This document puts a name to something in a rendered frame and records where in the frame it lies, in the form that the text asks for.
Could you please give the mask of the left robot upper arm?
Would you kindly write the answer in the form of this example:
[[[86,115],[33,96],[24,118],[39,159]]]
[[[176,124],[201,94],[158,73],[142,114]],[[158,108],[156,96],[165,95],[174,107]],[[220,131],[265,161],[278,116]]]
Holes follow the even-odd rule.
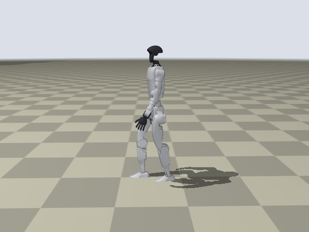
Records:
[[[155,90],[151,92],[152,97],[154,96],[155,91],[159,91],[159,93],[161,93],[162,81],[165,72],[163,69],[157,68],[154,74],[155,74],[155,83],[154,83]]]

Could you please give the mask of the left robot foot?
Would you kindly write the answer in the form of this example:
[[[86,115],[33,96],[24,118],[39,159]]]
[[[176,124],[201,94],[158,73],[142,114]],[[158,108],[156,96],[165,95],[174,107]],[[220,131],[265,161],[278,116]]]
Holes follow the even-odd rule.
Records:
[[[166,182],[166,181],[173,181],[175,177],[171,174],[170,177],[166,177],[165,175],[159,179],[154,180],[155,182]]]

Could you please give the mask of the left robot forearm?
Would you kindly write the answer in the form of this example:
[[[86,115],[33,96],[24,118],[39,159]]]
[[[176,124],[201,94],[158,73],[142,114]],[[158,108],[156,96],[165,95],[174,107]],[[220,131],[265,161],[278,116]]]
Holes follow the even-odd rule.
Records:
[[[159,91],[155,91],[154,96],[153,96],[153,98],[150,99],[149,106],[147,107],[147,110],[144,113],[145,116],[148,117],[150,115],[150,113],[154,110],[154,107],[159,100],[159,96],[160,96]]]

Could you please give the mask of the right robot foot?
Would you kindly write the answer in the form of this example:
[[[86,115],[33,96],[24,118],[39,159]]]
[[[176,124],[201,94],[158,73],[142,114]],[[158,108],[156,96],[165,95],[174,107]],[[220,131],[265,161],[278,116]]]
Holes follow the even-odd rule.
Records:
[[[150,177],[150,175],[149,175],[148,172],[143,172],[141,174],[140,174],[140,172],[138,172],[136,174],[130,175],[129,177],[131,177],[131,178],[148,178],[148,177]]]

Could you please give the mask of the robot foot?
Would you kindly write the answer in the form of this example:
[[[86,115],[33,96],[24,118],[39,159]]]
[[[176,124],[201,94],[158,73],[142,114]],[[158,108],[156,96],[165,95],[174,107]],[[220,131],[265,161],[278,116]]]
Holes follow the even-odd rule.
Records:
[[[140,172],[138,172],[136,174],[130,175],[129,177],[131,177],[131,178],[148,178],[148,177],[150,177],[150,175],[149,175],[148,172],[143,172],[141,174],[140,174]]]
[[[171,174],[170,177],[166,177],[165,175],[159,179],[154,180],[155,182],[166,182],[166,181],[173,181],[175,177]]]

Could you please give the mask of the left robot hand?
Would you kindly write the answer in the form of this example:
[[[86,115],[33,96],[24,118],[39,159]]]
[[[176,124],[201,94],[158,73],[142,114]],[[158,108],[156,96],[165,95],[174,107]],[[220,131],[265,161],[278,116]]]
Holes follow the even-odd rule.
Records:
[[[146,112],[146,111],[145,111]],[[145,113],[144,112],[144,113]],[[150,113],[150,115],[151,115],[151,113]],[[135,121],[135,123],[137,123],[138,121],[138,124],[136,125],[136,128],[137,128],[137,126],[138,126],[138,129],[140,128],[140,126],[141,126],[141,128],[140,128],[140,130],[142,129],[142,127],[143,127],[143,131],[144,131],[144,128],[145,128],[145,125],[147,124],[147,119],[149,119],[149,117],[150,117],[150,115],[147,117],[147,116],[145,116],[144,114],[143,114],[143,117],[140,117],[138,120],[136,120]],[[144,126],[143,126],[144,125]]]

